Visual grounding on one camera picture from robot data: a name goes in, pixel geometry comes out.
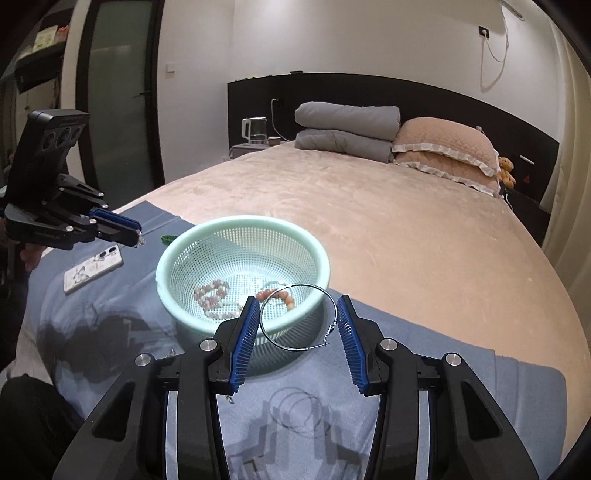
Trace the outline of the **mint green plastic basket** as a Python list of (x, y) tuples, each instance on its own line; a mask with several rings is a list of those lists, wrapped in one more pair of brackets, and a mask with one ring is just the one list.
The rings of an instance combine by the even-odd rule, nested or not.
[[(156, 267), (156, 291), (173, 317), (183, 348), (214, 335), (223, 321), (238, 317), (246, 300), (262, 304), (281, 284), (311, 283), (328, 290), (329, 257), (307, 230), (285, 220), (256, 215), (223, 217), (190, 228), (166, 247)], [(283, 316), (315, 290), (283, 291), (267, 304), (267, 333)], [(320, 343), (332, 322), (332, 304), (322, 303), (283, 335), (274, 339), (288, 347)], [(257, 332), (249, 375), (263, 375), (293, 362), (305, 352), (273, 346)]]

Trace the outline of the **pink ruffled pillow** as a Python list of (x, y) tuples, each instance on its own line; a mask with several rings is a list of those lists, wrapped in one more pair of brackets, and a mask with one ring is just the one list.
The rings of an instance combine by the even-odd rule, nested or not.
[(461, 183), (481, 193), (499, 194), (498, 153), (481, 131), (435, 117), (403, 124), (392, 146), (394, 162)]

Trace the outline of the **grey folded quilt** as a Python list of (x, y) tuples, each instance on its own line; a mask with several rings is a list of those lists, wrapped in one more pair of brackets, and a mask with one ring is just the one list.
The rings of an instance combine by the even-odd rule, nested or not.
[(391, 163), (394, 157), (390, 141), (339, 130), (305, 129), (295, 137), (294, 146), (301, 150), (329, 151), (381, 163)]
[(294, 120), (308, 129), (339, 130), (394, 141), (401, 125), (401, 112), (396, 106), (358, 107), (310, 101), (295, 109)]

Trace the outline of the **grey nightstand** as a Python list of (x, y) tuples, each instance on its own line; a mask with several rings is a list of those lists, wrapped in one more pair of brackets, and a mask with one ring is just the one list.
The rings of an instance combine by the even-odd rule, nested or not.
[(256, 153), (259, 151), (263, 151), (269, 149), (270, 145), (263, 143), (263, 144), (256, 144), (256, 143), (240, 143), (230, 147), (228, 151), (228, 158), (229, 159), (236, 159), (242, 155), (246, 155), (249, 153)]

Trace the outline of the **white electric kettle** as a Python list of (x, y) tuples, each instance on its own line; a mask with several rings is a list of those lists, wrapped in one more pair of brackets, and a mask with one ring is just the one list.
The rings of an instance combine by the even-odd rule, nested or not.
[(242, 138), (249, 144), (266, 144), (266, 117), (249, 117), (242, 119)]

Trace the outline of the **black headboard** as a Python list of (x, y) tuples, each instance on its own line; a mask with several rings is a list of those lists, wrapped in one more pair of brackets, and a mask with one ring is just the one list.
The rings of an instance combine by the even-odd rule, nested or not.
[(308, 101), (396, 106), (403, 122), (443, 118), (480, 126), (500, 155), (514, 164), (515, 188), (539, 202), (549, 185), (559, 142), (530, 123), (481, 100), (447, 89), (382, 76), (294, 73), (228, 83), (228, 145), (242, 143), (242, 119), (266, 117), (267, 133), (296, 138), (294, 110)]

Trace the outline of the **upper grey folded quilt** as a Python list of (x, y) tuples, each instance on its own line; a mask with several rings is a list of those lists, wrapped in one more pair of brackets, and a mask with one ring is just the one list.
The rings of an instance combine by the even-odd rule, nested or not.
[(295, 109), (294, 120), (308, 129), (339, 130), (394, 141), (401, 125), (401, 112), (396, 106), (358, 107), (310, 101)]

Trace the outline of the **brown teddy bear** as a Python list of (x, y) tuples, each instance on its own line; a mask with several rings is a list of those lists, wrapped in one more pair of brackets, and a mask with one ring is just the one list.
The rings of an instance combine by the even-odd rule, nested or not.
[(506, 157), (499, 157), (499, 173), (498, 180), (506, 189), (513, 190), (516, 184), (515, 178), (512, 176), (514, 170), (513, 163)]

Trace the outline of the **silver thin hoop bangle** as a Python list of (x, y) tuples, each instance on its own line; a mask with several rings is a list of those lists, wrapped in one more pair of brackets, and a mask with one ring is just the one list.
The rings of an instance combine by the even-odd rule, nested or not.
[[(288, 311), (280, 318), (277, 318), (277, 323), (273, 325), (271, 330), (273, 330), (272, 334), (267, 333), (266, 324), (264, 323), (264, 311), (266, 311), (267, 304), (270, 303), (271, 300), (276, 297), (277, 294), (283, 293), (283, 291), (291, 291), (297, 288), (307, 288), (311, 290), (315, 290), (315, 293), (311, 293), (308, 295), (307, 298), (304, 299), (303, 303), (298, 304), (294, 307), (293, 310)], [(288, 347), (287, 345), (280, 344), (279, 342), (274, 339), (273, 335), (274, 332), (279, 332), (280, 335), (283, 335), (284, 330), (290, 329), (297, 325), (298, 322), (307, 318), (311, 312), (314, 312), (315, 309), (322, 303), (322, 296), (325, 296), (329, 300), (329, 303), (332, 304), (332, 322), (329, 323), (327, 329), (325, 329), (325, 333), (322, 335), (322, 340), (320, 343), (312, 344), (310, 346), (305, 347)], [(263, 334), (263, 338), (266, 339), (267, 342), (280, 348), (281, 350), (288, 351), (288, 352), (308, 352), (311, 350), (315, 350), (318, 348), (328, 347), (329, 346), (329, 338), (332, 335), (332, 332), (335, 331), (338, 323), (338, 305), (335, 298), (329, 293), (329, 291), (322, 286), (317, 284), (311, 283), (290, 283), (290, 284), (281, 284), (279, 288), (274, 289), (270, 292), (270, 295), (263, 300), (263, 303), (259, 306), (259, 330)]]

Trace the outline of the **cream curtain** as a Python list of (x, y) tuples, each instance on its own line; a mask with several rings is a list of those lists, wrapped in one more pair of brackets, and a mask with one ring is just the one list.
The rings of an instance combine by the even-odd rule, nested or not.
[(590, 288), (590, 75), (562, 32), (554, 28), (553, 34), (564, 86), (564, 131), (543, 250), (577, 299)]

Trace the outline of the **dark glass door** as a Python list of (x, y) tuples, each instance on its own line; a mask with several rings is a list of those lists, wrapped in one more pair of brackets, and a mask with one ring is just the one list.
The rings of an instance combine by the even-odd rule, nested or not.
[(164, 184), (157, 118), (162, 1), (92, 1), (76, 67), (86, 183), (123, 206)]

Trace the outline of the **lower grey folded quilt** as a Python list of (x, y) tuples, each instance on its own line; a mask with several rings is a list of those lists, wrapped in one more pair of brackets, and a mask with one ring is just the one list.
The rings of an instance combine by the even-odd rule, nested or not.
[(295, 137), (294, 146), (301, 150), (329, 151), (381, 163), (391, 163), (394, 157), (390, 141), (339, 130), (305, 129)]

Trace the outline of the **beige bed blanket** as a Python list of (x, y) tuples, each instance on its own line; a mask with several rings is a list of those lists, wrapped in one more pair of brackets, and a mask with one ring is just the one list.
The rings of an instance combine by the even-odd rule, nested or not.
[(550, 261), (509, 206), (418, 170), (287, 143), (171, 181), (145, 200), (198, 224), (254, 214), (311, 232), (331, 284), (382, 311), (560, 371), (570, 449), (590, 416), (590, 353)]

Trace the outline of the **white phone with case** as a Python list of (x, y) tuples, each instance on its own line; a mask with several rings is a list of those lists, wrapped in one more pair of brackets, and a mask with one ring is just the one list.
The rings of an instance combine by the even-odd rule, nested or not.
[(124, 264), (120, 248), (116, 245), (84, 260), (63, 275), (63, 291), (69, 295), (90, 282), (112, 272)]

